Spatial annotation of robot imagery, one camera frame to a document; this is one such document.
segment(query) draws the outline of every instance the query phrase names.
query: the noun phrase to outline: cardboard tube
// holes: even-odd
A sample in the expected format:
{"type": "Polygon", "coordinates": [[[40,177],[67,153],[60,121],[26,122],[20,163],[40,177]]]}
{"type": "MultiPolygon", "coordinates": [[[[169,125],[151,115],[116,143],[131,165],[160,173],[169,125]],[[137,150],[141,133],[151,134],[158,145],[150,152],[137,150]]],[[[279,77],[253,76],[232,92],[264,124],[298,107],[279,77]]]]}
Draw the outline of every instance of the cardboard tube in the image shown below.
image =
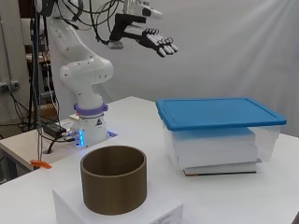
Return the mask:
{"type": "Polygon", "coordinates": [[[131,212],[147,198],[147,157],[133,147],[102,147],[81,160],[85,205],[102,215],[131,212]]]}

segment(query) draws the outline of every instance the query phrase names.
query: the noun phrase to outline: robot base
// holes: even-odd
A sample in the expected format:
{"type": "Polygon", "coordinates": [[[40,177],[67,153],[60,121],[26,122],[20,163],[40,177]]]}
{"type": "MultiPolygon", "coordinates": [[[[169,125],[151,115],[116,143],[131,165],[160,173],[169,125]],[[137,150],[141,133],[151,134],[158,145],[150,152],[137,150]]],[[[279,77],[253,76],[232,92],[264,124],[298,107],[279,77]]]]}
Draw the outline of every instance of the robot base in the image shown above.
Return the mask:
{"type": "Polygon", "coordinates": [[[95,117],[80,116],[71,127],[76,133],[77,147],[92,147],[108,139],[104,114],[95,117]]]}

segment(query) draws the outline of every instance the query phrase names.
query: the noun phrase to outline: label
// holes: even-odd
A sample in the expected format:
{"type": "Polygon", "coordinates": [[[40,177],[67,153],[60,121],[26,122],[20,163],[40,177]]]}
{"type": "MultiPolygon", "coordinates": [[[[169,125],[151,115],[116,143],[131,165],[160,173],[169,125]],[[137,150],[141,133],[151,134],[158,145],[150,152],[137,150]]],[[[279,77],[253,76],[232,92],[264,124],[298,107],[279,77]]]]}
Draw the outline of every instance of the label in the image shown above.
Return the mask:
{"type": "Polygon", "coordinates": [[[102,120],[101,120],[101,118],[99,118],[97,121],[96,121],[96,124],[95,124],[95,126],[100,126],[100,125],[102,125],[103,123],[102,123],[102,120]]]}

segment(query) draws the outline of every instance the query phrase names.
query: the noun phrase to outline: plastic storage box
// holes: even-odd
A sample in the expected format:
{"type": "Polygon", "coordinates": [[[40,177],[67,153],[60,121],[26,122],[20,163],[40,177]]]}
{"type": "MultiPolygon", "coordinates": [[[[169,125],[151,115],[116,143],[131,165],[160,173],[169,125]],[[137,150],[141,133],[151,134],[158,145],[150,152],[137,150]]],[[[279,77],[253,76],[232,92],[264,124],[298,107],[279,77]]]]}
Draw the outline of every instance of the plastic storage box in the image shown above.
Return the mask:
{"type": "Polygon", "coordinates": [[[181,170],[268,161],[287,120],[250,98],[162,99],[165,145],[181,170]]]}

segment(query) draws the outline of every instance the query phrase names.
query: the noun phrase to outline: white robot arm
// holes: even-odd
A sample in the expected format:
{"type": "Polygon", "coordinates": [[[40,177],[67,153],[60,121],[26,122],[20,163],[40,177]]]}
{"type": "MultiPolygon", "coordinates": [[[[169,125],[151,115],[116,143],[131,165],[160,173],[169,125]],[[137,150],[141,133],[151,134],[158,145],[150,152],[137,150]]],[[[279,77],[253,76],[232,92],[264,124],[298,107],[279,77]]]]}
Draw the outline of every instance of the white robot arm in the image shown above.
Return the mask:
{"type": "MultiPolygon", "coordinates": [[[[70,62],[61,68],[60,79],[78,99],[75,109],[79,120],[71,128],[76,134],[76,145],[91,147],[108,138],[104,120],[107,105],[102,97],[93,91],[93,85],[112,78],[113,66],[109,60],[98,56],[84,45],[76,33],[77,26],[68,19],[73,17],[75,21],[74,19],[79,18],[84,11],[83,1],[65,1],[36,0],[36,10],[41,15],[50,17],[50,35],[58,50],[70,62]]],[[[161,57],[177,52],[172,39],[163,38],[157,30],[146,29],[141,35],[127,32],[126,29],[133,22],[145,23],[145,16],[161,17],[162,13],[150,8],[149,3],[149,0],[125,0],[124,14],[116,15],[113,31],[106,44],[115,48],[120,45],[122,38],[127,37],[146,48],[156,50],[161,57]]]]}

